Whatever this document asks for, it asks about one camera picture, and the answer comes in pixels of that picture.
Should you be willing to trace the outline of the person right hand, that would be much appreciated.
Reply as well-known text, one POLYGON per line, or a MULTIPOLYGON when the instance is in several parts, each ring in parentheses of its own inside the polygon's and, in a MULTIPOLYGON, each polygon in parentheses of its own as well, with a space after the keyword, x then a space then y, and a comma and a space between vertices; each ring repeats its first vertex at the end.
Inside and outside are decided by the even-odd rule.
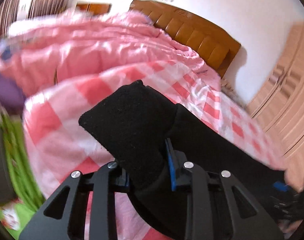
POLYGON ((289 165, 285 171, 285 181, 296 191, 304 189, 304 167, 300 165, 289 165))

